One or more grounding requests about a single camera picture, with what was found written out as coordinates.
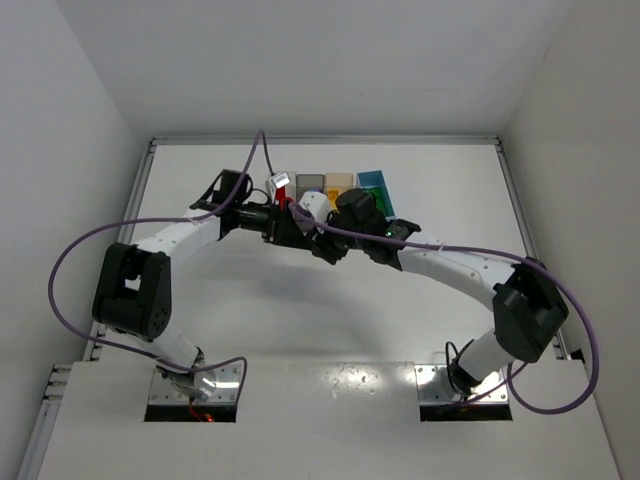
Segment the red lego brick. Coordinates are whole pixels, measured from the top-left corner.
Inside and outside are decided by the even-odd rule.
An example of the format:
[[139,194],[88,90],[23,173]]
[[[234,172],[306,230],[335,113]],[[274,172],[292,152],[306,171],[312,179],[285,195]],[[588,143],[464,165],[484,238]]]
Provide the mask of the red lego brick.
[[281,211],[287,208],[287,204],[295,200],[296,190],[291,186],[280,187],[276,190],[274,200]]

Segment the green lego plate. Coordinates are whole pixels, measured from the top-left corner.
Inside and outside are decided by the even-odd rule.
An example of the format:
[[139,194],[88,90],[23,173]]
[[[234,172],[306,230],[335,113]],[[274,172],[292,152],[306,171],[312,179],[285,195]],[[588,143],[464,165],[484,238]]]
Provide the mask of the green lego plate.
[[363,191],[374,200],[375,206],[379,211],[385,216],[390,215],[386,195],[380,187],[364,188]]

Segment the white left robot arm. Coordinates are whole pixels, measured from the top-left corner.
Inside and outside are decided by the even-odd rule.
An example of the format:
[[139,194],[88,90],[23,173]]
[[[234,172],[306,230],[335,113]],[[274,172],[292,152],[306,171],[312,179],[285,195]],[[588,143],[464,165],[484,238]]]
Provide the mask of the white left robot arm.
[[165,375],[180,382],[193,381],[204,354],[171,321],[174,270],[235,229],[258,232],[276,246],[311,249],[286,205],[248,200],[252,186],[248,175],[225,169],[178,223],[106,250],[94,320],[135,341]]

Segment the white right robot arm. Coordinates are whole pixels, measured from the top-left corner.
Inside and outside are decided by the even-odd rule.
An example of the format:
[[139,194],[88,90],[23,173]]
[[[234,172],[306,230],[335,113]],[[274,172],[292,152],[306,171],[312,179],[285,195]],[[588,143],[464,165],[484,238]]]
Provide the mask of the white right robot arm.
[[[308,191],[299,206],[315,222],[300,224],[315,256],[335,264],[348,251],[361,250],[375,263],[440,282],[492,312],[493,327],[465,345],[437,375],[450,400],[470,396],[488,375],[515,360],[537,362],[568,317],[560,292],[534,258],[509,263],[449,251],[420,233],[419,225],[387,219],[362,189],[347,190],[336,200]],[[420,234],[424,248],[405,246],[412,234]]]

